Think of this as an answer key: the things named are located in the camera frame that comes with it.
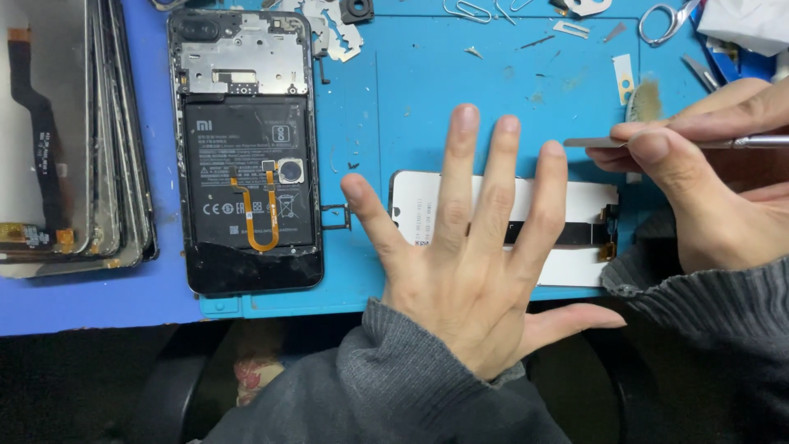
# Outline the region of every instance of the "sim card tray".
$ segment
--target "sim card tray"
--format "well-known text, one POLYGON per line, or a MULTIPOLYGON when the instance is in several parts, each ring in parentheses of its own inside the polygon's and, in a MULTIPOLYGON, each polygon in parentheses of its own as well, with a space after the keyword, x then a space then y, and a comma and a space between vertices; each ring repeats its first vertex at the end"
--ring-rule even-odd
POLYGON ((348 204, 321 205, 320 206, 320 211, 324 212, 324 211, 328 211, 330 209, 340 209, 340 208, 345 213, 345 220, 346 220, 346 222, 344 224, 340 224, 340 225, 322 225, 321 226, 322 229, 324 229, 324 230, 344 230, 344 229, 347 228, 348 230, 350 230, 350 208, 348 208, 348 204))

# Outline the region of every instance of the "orange flex cable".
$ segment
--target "orange flex cable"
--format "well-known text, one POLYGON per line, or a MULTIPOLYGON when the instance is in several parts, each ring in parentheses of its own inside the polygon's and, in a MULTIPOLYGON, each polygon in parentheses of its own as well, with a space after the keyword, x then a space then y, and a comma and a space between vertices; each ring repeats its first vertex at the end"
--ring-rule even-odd
POLYGON ((266 245, 260 245, 255 240, 255 228, 252 224, 252 199, 249 197, 249 190, 243 186, 238 185, 238 180, 234 177, 230 178, 230 185, 238 192, 244 194, 244 212, 247 219, 247 240, 249 245, 255 250, 263 253, 277 246, 279 242, 279 226, 277 225, 277 197, 274 194, 274 172, 266 171, 266 184, 268 186, 268 206, 271 212, 271 242, 266 245))

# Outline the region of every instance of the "hand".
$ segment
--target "hand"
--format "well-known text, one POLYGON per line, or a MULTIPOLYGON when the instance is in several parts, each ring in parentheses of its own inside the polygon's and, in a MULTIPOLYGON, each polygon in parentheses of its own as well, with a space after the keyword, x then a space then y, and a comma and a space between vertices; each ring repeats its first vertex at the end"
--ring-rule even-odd
POLYGON ((789 82, 743 79, 671 119, 615 126, 611 135, 628 139, 628 149, 587 154, 609 171, 643 171, 663 190, 686 273, 747 269, 789 254, 789 150, 702 153, 688 139, 725 140, 787 124, 789 82))
POLYGON ((564 227, 567 158, 559 143, 543 145, 529 217, 514 249, 504 251, 521 126, 511 115, 498 121, 485 168, 484 198, 472 215, 479 122, 473 105, 458 106, 452 113, 435 234, 428 246, 404 240, 361 176, 347 175, 342 190, 386 272, 383 303, 436 335, 477 377, 491 380, 544 345, 583 329, 625 322, 591 304, 525 313, 548 252, 564 227))

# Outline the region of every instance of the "dark floor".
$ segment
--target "dark floor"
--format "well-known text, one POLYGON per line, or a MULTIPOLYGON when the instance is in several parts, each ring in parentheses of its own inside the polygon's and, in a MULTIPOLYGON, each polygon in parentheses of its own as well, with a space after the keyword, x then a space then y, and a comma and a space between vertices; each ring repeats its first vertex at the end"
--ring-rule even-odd
MULTIPOLYGON (((628 315, 628 337, 654 370, 671 406, 678 442, 725 441, 729 399, 707 361, 675 335, 628 315)), ((353 317, 339 318, 347 329, 353 317)), ((324 331, 332 317, 299 318, 324 331)), ((86 443, 122 420, 175 325, 90 329, 0 339, 0 442, 86 443)), ((222 344, 200 387, 190 430, 199 435, 234 405, 237 329, 222 344)), ((540 350, 533 381, 576 443, 616 442, 615 399, 592 349, 579 336, 540 350)))

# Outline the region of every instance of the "stack of phone screens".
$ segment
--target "stack of phone screens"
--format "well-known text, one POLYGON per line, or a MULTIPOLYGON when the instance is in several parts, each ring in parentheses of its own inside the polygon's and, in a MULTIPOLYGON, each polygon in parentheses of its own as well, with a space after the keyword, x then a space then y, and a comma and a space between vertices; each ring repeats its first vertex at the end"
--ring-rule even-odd
POLYGON ((3 0, 0 31, 0 276, 155 258, 119 0, 3 0))

